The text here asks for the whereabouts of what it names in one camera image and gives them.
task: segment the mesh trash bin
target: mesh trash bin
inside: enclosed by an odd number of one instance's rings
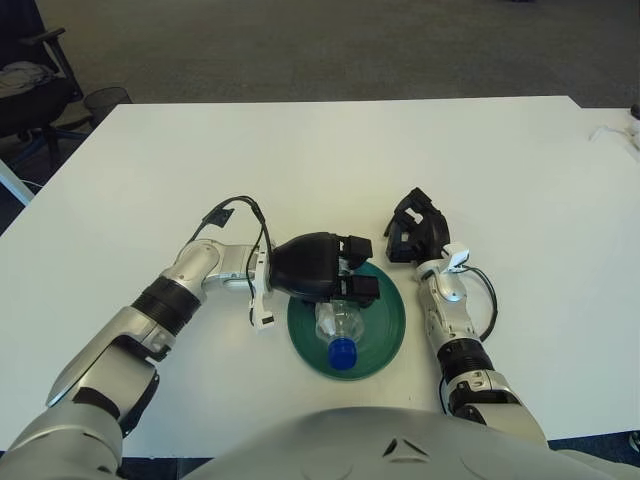
[[[84,106],[91,113],[89,122],[93,128],[107,118],[111,110],[121,103],[133,103],[122,87],[101,88],[84,98]]]

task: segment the table surface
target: table surface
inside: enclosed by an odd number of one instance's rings
[[[278,243],[312,231],[371,238],[405,303],[402,347],[371,378],[333,381],[297,356],[285,295],[271,300],[277,326],[256,334],[246,292],[213,291],[160,364],[125,454],[217,456],[334,407],[437,411],[413,272],[388,263],[382,236],[415,186],[492,278],[500,314],[486,349],[548,438],[640,428],[640,167],[621,136],[588,141],[626,121],[568,97],[118,107],[0,237],[0,448],[202,215],[235,194],[258,200]],[[239,207],[205,235],[250,243],[257,232]],[[465,282],[482,329],[489,300]]]

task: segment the robotic arm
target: robotic arm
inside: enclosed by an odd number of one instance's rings
[[[427,338],[447,384],[449,410],[546,446],[542,429],[484,350],[466,308],[460,280],[469,250],[449,243],[444,215],[415,188],[396,207],[385,231],[391,262],[415,262]]]
[[[210,223],[223,227],[232,210],[216,208]],[[273,314],[264,306],[272,288],[308,301],[341,298],[363,307],[379,296],[375,277],[353,273],[372,256],[369,240],[314,233],[272,251],[269,244],[259,242],[252,247],[195,239],[201,229],[174,264],[122,308],[64,368],[47,398],[48,409],[2,458],[3,475],[104,478],[105,473],[115,474],[122,439],[135,428],[158,388],[154,362],[162,361],[173,348],[178,333],[213,285],[249,287],[250,319],[256,330],[274,324]]]

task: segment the water bottle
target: water bottle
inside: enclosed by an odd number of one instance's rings
[[[358,360],[357,342],[364,333],[364,322],[356,304],[345,300],[316,303],[316,335],[327,342],[329,365],[349,370]]]

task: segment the green plate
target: green plate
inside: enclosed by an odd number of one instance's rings
[[[315,305],[289,300],[289,336],[300,356],[314,370],[338,380],[358,380],[373,375],[395,357],[404,338],[404,304],[391,279],[378,267],[365,263],[361,275],[375,275],[380,298],[361,310],[364,334],[358,342],[358,361],[349,370],[334,370],[327,360],[327,344],[316,337]]]

